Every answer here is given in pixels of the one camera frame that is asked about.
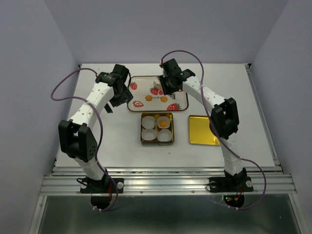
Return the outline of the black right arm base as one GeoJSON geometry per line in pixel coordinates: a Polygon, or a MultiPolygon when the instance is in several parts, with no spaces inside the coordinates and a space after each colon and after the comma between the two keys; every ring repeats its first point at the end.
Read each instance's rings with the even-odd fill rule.
{"type": "Polygon", "coordinates": [[[208,190],[212,193],[253,192],[253,183],[245,168],[231,175],[224,170],[224,176],[209,177],[208,190]]]}

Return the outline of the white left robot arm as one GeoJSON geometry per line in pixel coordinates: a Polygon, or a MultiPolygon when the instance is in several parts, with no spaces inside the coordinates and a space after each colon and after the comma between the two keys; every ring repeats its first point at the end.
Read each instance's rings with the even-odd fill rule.
{"type": "Polygon", "coordinates": [[[79,164],[87,178],[92,179],[91,185],[97,192],[104,192],[109,181],[97,156],[101,140],[95,139],[92,129],[97,121],[103,124],[100,118],[103,110],[111,113],[112,107],[133,99],[125,84],[129,75],[129,69],[120,64],[116,64],[110,73],[96,74],[89,96],[79,97],[83,104],[68,120],[62,120],[58,125],[61,151],[79,164]]]}

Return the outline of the white paper cup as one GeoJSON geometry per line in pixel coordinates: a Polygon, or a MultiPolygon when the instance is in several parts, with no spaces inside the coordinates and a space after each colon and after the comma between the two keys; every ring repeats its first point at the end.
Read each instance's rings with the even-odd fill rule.
{"type": "Polygon", "coordinates": [[[141,121],[141,125],[145,129],[154,129],[156,125],[156,119],[153,116],[145,116],[141,121]]]}
{"type": "Polygon", "coordinates": [[[143,141],[151,141],[156,139],[157,131],[155,129],[145,129],[141,133],[141,138],[143,141]]]}
{"type": "Polygon", "coordinates": [[[160,116],[157,119],[156,123],[157,123],[158,128],[160,129],[167,129],[170,127],[170,124],[171,124],[170,119],[166,116],[160,116]]]}
{"type": "Polygon", "coordinates": [[[172,140],[172,138],[173,138],[173,134],[168,129],[162,129],[157,134],[157,139],[159,142],[169,142],[172,140]]]}

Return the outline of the strawberry print tray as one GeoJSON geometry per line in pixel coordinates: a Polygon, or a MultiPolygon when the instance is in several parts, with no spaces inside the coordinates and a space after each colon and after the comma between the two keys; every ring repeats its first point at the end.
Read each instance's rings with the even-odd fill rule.
{"type": "Polygon", "coordinates": [[[184,111],[188,108],[188,96],[183,91],[175,93],[175,99],[164,95],[162,90],[153,87],[153,82],[159,83],[157,76],[134,76],[131,78],[129,91],[133,99],[128,103],[128,109],[132,112],[164,112],[184,111]],[[151,95],[152,101],[146,101],[145,97],[151,95]],[[160,98],[166,96],[167,102],[161,102],[160,98]]]}

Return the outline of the gold square cookie tin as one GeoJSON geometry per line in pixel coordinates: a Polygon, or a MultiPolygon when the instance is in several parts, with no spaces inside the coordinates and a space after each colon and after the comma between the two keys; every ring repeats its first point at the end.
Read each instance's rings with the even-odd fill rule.
{"type": "MultiPolygon", "coordinates": [[[[159,112],[157,112],[157,113],[152,113],[152,112],[142,113],[141,114],[141,120],[140,120],[140,135],[141,135],[142,131],[145,130],[145,128],[143,128],[142,125],[141,125],[141,121],[142,121],[142,119],[145,116],[153,116],[156,119],[156,121],[157,121],[157,119],[160,116],[168,117],[170,119],[171,124],[170,124],[170,127],[167,128],[167,129],[172,132],[173,138],[169,142],[159,142],[157,137],[156,137],[156,139],[151,140],[151,141],[143,141],[141,136],[140,136],[141,145],[142,146],[172,146],[174,144],[174,142],[175,142],[174,116],[173,116],[173,114],[170,113],[170,112],[164,112],[164,113],[159,113],[159,112]]],[[[154,129],[157,131],[157,133],[162,130],[162,129],[158,128],[157,123],[156,123],[154,129]]]]}

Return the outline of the white paper cup back left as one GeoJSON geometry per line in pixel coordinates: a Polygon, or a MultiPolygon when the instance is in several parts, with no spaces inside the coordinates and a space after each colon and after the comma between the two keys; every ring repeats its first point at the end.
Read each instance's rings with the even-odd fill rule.
{"type": "Polygon", "coordinates": [[[145,129],[154,129],[156,125],[156,119],[153,116],[145,116],[141,121],[141,125],[145,129]]]}

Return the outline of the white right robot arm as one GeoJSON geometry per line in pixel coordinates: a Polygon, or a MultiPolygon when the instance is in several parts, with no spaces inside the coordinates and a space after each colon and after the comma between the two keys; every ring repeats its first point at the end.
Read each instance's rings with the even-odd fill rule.
{"type": "Polygon", "coordinates": [[[203,84],[189,69],[182,70],[173,58],[160,62],[163,75],[158,77],[164,94],[171,95],[179,90],[195,98],[203,105],[210,122],[212,133],[218,138],[224,158],[224,171],[228,176],[224,184],[229,190],[236,190],[242,184],[239,174],[243,171],[241,158],[233,151],[234,140],[230,136],[238,131],[239,117],[237,103],[233,98],[224,98],[203,84]]]}

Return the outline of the white paper cup front left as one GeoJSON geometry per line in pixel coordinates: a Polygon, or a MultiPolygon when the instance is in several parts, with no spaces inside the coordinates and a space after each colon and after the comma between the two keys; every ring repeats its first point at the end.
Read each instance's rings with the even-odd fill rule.
{"type": "Polygon", "coordinates": [[[141,138],[143,141],[151,141],[156,139],[157,131],[155,129],[145,129],[141,133],[141,138]]]}

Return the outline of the white paper cup back right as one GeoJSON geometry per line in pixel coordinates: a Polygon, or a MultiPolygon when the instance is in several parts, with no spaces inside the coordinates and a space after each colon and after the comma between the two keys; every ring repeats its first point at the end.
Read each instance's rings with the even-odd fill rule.
{"type": "Polygon", "coordinates": [[[157,123],[158,128],[160,129],[167,129],[170,127],[170,124],[171,124],[170,119],[166,116],[160,116],[157,119],[156,123],[157,123]]]}

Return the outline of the gold tin lid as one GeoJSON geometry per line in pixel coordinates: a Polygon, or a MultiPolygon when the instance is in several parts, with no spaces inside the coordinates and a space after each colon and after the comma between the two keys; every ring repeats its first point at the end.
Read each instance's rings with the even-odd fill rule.
{"type": "Polygon", "coordinates": [[[189,142],[195,145],[220,145],[218,138],[210,129],[210,121],[207,116],[189,116],[189,142]]]}

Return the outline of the white paper cup front right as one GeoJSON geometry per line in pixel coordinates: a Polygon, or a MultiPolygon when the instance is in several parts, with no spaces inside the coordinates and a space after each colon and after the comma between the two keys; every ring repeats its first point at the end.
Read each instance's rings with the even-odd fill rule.
{"type": "Polygon", "coordinates": [[[157,139],[159,142],[169,142],[172,140],[172,138],[173,138],[173,134],[168,129],[162,129],[157,134],[157,139]]]}

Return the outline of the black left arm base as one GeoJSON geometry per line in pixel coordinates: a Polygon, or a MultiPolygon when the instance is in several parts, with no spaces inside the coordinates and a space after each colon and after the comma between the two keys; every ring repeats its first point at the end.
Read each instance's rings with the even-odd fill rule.
{"type": "Polygon", "coordinates": [[[123,193],[123,178],[113,178],[117,188],[111,179],[105,177],[102,180],[93,180],[88,177],[77,178],[76,181],[80,184],[81,194],[119,194],[123,193]]]}

